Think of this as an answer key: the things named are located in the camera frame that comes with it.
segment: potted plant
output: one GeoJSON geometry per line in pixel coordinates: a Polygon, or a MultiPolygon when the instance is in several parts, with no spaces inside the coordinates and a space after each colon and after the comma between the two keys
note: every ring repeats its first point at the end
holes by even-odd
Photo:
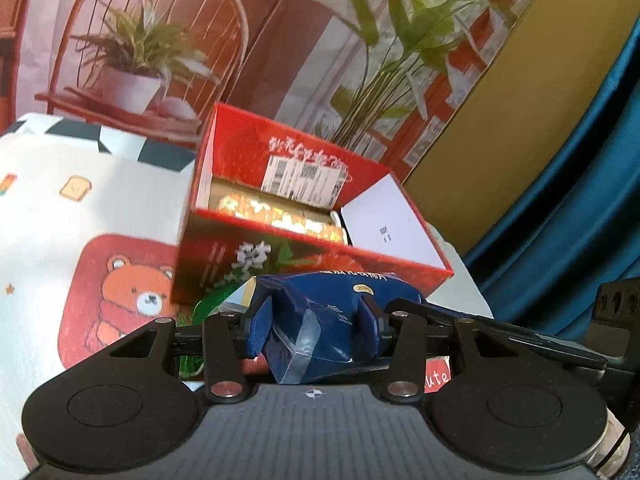
{"type": "Polygon", "coordinates": [[[102,66],[99,84],[104,102],[142,114],[172,78],[189,84],[195,75],[218,82],[204,65],[206,55],[193,47],[184,27],[159,16],[151,0],[143,0],[137,16],[101,4],[108,12],[106,32],[72,38],[82,42],[78,52],[89,53],[83,66],[102,66]]]}

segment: metal screw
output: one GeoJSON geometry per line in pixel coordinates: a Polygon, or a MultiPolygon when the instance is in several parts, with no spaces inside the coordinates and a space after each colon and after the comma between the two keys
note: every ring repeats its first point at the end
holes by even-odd
{"type": "Polygon", "coordinates": [[[235,397],[242,393],[242,384],[234,381],[220,381],[211,386],[211,393],[218,397],[235,397]]]}
{"type": "Polygon", "coordinates": [[[412,397],[418,393],[417,384],[409,381],[396,381],[386,387],[387,391],[396,397],[412,397]]]}

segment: red label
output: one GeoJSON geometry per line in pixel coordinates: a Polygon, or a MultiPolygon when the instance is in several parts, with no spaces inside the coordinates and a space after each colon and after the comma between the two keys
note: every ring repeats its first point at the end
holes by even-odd
{"type": "Polygon", "coordinates": [[[450,380],[451,370],[449,368],[449,357],[427,359],[424,377],[424,392],[426,394],[437,392],[450,380]]]}
{"type": "Polygon", "coordinates": [[[102,235],[78,260],[58,333],[69,368],[156,317],[173,317],[175,247],[153,240],[102,235]]]}

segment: blue fabric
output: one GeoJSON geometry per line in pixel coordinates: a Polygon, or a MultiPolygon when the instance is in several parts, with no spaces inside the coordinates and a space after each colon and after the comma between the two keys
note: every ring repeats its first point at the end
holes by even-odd
{"type": "Polygon", "coordinates": [[[497,319],[579,340],[598,286],[640,274],[640,20],[537,179],[465,256],[497,319]]]}

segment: orange bear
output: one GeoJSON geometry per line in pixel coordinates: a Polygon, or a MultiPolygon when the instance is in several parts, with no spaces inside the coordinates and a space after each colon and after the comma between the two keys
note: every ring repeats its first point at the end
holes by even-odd
{"type": "Polygon", "coordinates": [[[98,319],[92,324],[85,346],[97,352],[157,317],[175,317],[169,301],[173,270],[132,264],[121,254],[112,256],[102,282],[98,319]]]}

